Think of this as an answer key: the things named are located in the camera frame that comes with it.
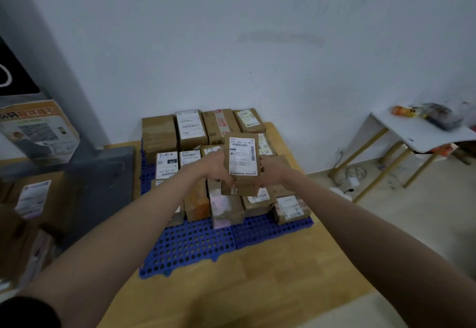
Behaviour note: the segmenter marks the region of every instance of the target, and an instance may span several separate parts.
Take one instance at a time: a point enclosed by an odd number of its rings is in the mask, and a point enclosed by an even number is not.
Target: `qr code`
[[[47,123],[33,125],[19,125],[23,134],[32,142],[53,141],[58,140],[57,135],[53,132]]]

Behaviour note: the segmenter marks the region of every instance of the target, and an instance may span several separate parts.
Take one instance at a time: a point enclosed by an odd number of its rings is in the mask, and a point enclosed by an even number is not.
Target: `tiled floor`
[[[454,157],[430,165],[407,189],[401,181],[418,163],[411,157],[370,191],[359,204],[411,234],[472,277],[476,277],[476,161],[466,166]],[[367,171],[365,186],[380,173],[376,161],[358,164]],[[312,174],[326,187],[325,173]],[[306,323],[302,328],[405,327],[392,306],[370,294]]]

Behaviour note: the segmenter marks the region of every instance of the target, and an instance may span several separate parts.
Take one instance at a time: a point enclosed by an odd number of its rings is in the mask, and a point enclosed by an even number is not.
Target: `black sleeve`
[[[55,310],[45,302],[30,297],[13,297],[0,303],[0,317],[4,327],[61,328]]]

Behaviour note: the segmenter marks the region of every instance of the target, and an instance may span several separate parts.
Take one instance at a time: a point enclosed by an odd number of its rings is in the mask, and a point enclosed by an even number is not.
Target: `white table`
[[[442,145],[459,141],[476,140],[476,133],[466,126],[461,126],[460,128],[453,131],[446,132],[432,125],[430,122],[421,119],[420,117],[407,118],[403,116],[392,115],[389,109],[375,111],[371,114],[371,116],[380,122],[384,128],[375,136],[373,136],[368,142],[362,145],[362,147],[352,154],[345,162],[334,168],[330,172],[329,176],[334,176],[338,171],[347,166],[388,131],[398,135],[400,137],[400,141],[395,143],[390,148],[390,150],[385,154],[385,157],[395,153],[395,151],[403,143],[407,144],[410,149],[406,149],[398,158],[396,158],[392,164],[386,167],[382,173],[354,199],[354,202],[359,201],[367,192],[369,192],[369,190],[371,190],[379,181],[381,181],[385,175],[387,175],[392,169],[396,168],[396,166],[398,166],[398,164],[411,152],[417,151],[419,153],[425,153]],[[440,151],[437,151],[430,158],[428,158],[426,162],[411,176],[411,178],[408,179],[403,187],[408,187],[443,150],[444,148],[442,148]]]

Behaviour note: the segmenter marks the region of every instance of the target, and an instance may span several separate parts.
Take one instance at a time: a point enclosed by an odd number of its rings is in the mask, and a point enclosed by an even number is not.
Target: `forearm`
[[[294,170],[285,179],[355,267],[391,302],[474,323],[476,294],[470,278],[399,228],[303,174]]]
[[[51,304],[65,327],[83,321],[87,315],[88,321],[100,319],[202,176],[200,165],[184,166],[85,235],[21,294]]]

